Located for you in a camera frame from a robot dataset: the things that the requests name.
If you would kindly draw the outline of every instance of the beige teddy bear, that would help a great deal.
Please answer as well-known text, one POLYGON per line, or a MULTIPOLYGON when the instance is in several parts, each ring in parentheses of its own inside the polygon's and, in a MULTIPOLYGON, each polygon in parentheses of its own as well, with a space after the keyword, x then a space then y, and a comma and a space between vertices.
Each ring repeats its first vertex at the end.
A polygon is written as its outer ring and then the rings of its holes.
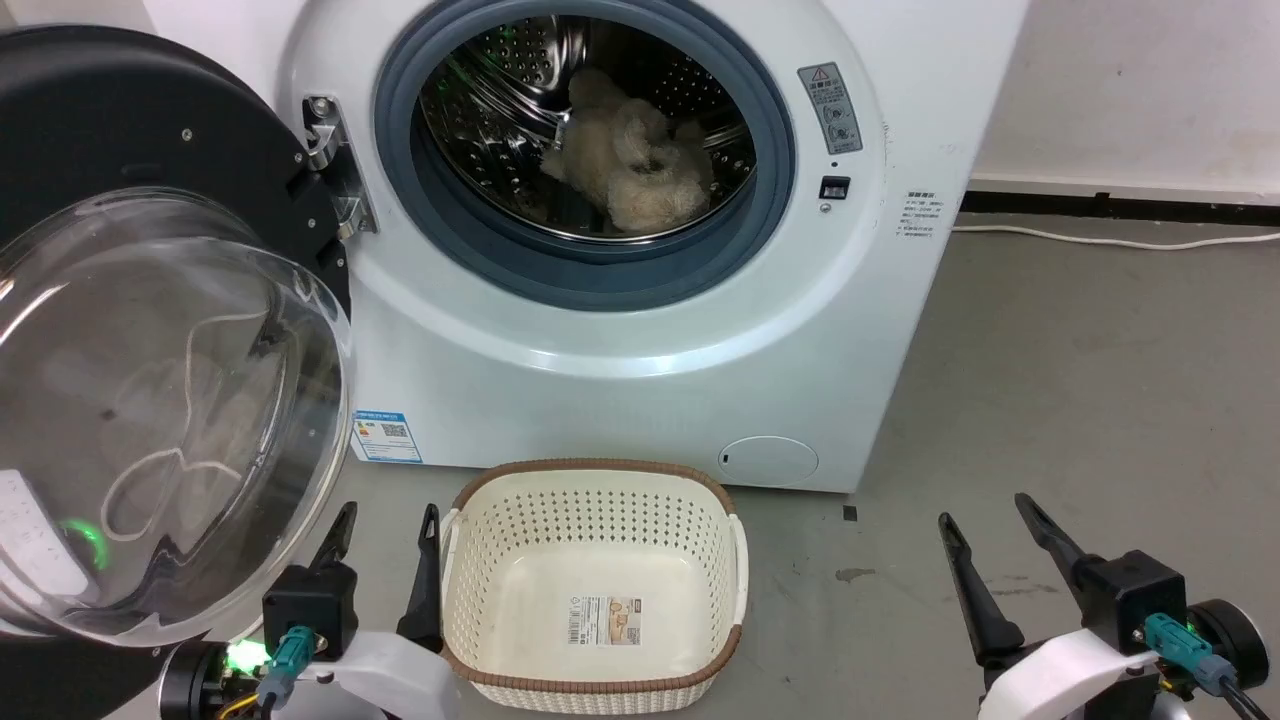
POLYGON ((573 76, 568 97, 563 146, 543 155, 544 173, 581 192, 623 232, 660 232, 707 211, 712 161, 696 122, 672 138, 666 115, 594 68, 573 76))

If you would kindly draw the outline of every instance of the brown basket rim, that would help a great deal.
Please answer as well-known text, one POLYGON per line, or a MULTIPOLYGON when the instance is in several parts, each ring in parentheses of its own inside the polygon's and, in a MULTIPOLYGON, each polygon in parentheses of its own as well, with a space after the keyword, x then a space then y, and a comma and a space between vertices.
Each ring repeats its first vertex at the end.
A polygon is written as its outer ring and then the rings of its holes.
MULTIPOLYGON (((712 491, 712 495, 721 501, 724 507, 724 512, 728 515, 736 514, 733 507, 733 500, 730 498, 728 492, 723 486, 712 479, 710 475, 700 470, 695 470, 686 465, 676 465, 672 462, 650 462, 645 460, 616 460, 608 457, 563 457, 563 459, 548 459, 548 460, 525 460, 521 462, 507 462, 506 465, 498 465, 490 470, 485 470, 476 479, 467 483, 467 487, 462 488, 458 497, 453 501, 453 507, 456 510, 462 510, 462 506, 471 500, 471 496, 476 493, 485 484, 506 477, 515 475, 517 473, 534 473, 541 470, 621 470, 632 473, 654 473, 662 475, 676 475, 680 478, 687 478, 690 480, 701 483, 707 489, 712 491)), ((724 639, 724 646, 721 651, 712 659, 710 662, 704 665, 701 669, 695 670, 687 675, 680 675, 677 678, 659 678, 657 680, 618 680, 618 682, 573 682, 573 680, 540 680, 535 678, 517 678, 515 675, 499 675, 497 673, 481 673, 475 667, 467 665, 458 656, 453 655, 453 650, 449 648, 448 641, 444 642, 443 650, 440 650, 440 657, 448 661, 453 671, 457 673, 462 679, 477 683, 481 685, 492 685, 498 688, 509 688, 516 691, 530 691, 530 692, 543 692, 543 693, 570 693, 570 694, 625 694, 625 693, 650 693, 650 692, 667 692, 678 691, 682 688, 691 688, 699 685, 714 678, 721 670, 728 665, 733 652, 737 650, 737 643, 742 638, 742 625, 736 624, 730 628, 728 638, 724 639)))

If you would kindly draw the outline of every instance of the concrete floor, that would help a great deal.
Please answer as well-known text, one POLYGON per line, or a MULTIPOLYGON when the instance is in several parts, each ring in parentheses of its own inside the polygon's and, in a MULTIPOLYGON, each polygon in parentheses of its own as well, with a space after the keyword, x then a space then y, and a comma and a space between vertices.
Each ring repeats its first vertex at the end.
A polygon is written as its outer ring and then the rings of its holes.
MULTIPOLYGON (((961 218, 961 222, 1007 218, 961 218)), ((1249 228, 1014 218, 1155 242, 1249 228)), ((1160 254, 1019 236, 947 250, 861 489, 733 489, 751 548, 742 643, 716 685, 667 717, 972 717, 982 691, 937 537, 951 511, 1028 639, 1078 626, 1014 510, 1032 493, 1103 556, 1142 548, 1280 632, 1280 246, 1160 254)), ((348 462, 330 514, 360 501, 361 626, 393 629, 428 502, 474 474, 348 462)), ((1280 684, 1254 692, 1280 711, 1280 684)), ((154 696, 114 714, 154 717, 154 696)), ((1212 698, 1197 719, 1234 717, 1212 698)), ((513 719, 463 689, 463 717, 513 719)))

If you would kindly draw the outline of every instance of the yellow wire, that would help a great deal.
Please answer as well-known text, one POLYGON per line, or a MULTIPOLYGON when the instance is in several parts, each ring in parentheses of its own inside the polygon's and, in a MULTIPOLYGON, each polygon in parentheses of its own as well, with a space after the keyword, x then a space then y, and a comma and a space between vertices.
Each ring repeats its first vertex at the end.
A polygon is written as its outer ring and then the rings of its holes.
POLYGON ((237 710, 243 710, 244 707, 253 705, 256 701, 257 701, 257 693, 250 693, 239 700, 233 700, 232 702, 224 705, 223 708, 218 711, 218 715, 214 716, 214 720, 227 720, 237 710))

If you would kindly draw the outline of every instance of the green led light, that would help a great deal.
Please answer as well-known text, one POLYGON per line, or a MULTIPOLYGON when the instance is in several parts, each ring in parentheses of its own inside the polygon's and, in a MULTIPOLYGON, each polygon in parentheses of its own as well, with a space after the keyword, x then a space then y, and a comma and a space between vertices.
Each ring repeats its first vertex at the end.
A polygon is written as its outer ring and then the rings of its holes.
POLYGON ((102 530, 97 529, 97 525, 87 520, 77 520, 76 518, 70 518, 68 520, 58 523, 58 527, 60 527, 64 530, 73 532, 79 537, 84 538, 84 542, 87 542, 90 547, 93 548, 93 568, 97 568, 99 570, 106 570, 108 565, 106 538, 102 537, 102 530))
POLYGON ((255 641, 241 641, 227 648, 227 661, 224 665, 232 670, 239 670, 246 675, 252 675, 259 665, 266 665, 271 660, 266 652, 266 646, 255 641))

